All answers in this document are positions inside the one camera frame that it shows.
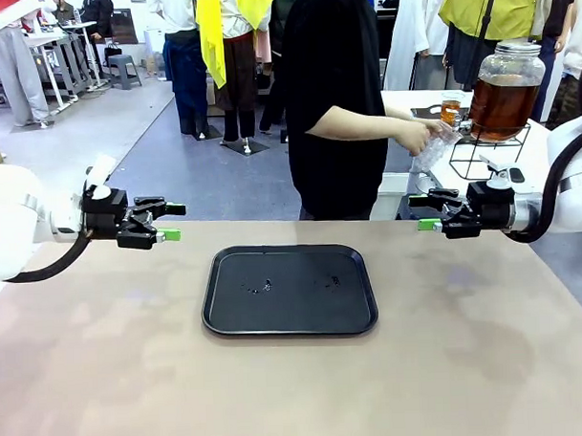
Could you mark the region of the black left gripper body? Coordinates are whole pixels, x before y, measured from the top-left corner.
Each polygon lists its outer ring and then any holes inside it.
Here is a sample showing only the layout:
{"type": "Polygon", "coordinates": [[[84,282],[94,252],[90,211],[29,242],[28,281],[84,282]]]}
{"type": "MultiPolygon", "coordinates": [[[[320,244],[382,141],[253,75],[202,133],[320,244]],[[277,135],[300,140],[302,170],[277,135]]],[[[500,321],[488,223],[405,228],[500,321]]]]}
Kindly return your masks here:
{"type": "Polygon", "coordinates": [[[90,237],[114,238],[129,208],[126,191],[112,188],[105,198],[97,199],[90,187],[82,195],[84,228],[90,237]]]}

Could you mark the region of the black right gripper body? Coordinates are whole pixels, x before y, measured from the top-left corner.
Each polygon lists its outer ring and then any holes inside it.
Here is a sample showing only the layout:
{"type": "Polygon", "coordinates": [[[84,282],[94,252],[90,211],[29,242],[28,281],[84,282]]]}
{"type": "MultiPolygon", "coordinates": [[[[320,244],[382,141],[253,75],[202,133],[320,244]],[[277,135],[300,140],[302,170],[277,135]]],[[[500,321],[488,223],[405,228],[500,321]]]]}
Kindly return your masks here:
{"type": "Polygon", "coordinates": [[[471,215],[468,225],[473,231],[508,229],[514,200],[515,191],[511,187],[499,189],[485,181],[471,182],[466,192],[471,215]]]}

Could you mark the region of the person's right hand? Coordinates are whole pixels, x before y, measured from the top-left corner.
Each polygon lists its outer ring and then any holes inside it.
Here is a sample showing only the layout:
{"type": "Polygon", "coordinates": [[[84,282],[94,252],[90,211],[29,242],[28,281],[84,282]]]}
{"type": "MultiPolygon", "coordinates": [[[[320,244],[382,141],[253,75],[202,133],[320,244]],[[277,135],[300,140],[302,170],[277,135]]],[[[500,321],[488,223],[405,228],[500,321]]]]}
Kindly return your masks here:
{"type": "Polygon", "coordinates": [[[418,156],[431,139],[432,133],[420,121],[402,121],[394,132],[396,142],[413,157],[418,156]]]}

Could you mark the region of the person's left hand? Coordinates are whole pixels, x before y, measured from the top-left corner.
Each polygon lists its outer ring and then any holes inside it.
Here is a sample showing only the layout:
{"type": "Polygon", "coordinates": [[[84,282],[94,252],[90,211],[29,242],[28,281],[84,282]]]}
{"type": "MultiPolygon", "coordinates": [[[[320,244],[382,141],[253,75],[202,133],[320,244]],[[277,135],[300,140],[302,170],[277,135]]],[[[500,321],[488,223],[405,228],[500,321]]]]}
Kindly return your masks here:
{"type": "Polygon", "coordinates": [[[440,134],[443,132],[451,132],[451,126],[443,120],[431,120],[413,117],[413,121],[423,124],[431,134],[440,134]]]}

